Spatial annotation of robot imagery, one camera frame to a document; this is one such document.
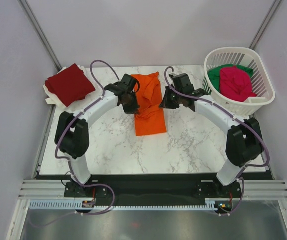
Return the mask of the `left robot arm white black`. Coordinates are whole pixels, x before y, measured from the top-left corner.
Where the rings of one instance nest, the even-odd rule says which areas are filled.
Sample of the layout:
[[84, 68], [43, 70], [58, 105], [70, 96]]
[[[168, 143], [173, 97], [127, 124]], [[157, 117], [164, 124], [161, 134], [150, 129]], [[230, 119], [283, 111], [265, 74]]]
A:
[[139, 113], [137, 93], [139, 81], [125, 74], [121, 81], [103, 88], [103, 94], [79, 113], [64, 111], [58, 120], [55, 134], [54, 156], [68, 163], [71, 180], [65, 186], [66, 198], [95, 198], [96, 194], [106, 196], [111, 189], [106, 184], [91, 183], [86, 153], [90, 147], [89, 129], [106, 113], [122, 106], [128, 115]]

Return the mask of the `orange t shirt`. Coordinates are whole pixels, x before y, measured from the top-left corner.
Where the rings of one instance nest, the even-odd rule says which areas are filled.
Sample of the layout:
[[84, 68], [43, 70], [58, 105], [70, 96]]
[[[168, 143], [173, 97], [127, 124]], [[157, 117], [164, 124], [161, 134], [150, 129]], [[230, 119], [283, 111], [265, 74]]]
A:
[[159, 72], [149, 75], [133, 74], [139, 82], [135, 87], [140, 106], [135, 115], [135, 134], [138, 137], [163, 134], [167, 132], [164, 110], [160, 108], [163, 100]]

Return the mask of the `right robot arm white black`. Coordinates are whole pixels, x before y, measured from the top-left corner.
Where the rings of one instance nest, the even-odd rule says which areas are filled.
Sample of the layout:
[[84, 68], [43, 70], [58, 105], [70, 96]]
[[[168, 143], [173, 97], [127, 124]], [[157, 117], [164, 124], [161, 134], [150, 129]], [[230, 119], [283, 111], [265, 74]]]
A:
[[227, 160], [211, 184], [213, 193], [224, 197], [251, 161], [264, 150], [259, 122], [234, 115], [215, 102], [204, 89], [195, 89], [186, 73], [164, 76], [167, 86], [160, 108], [175, 110], [184, 106], [210, 120], [226, 135]]

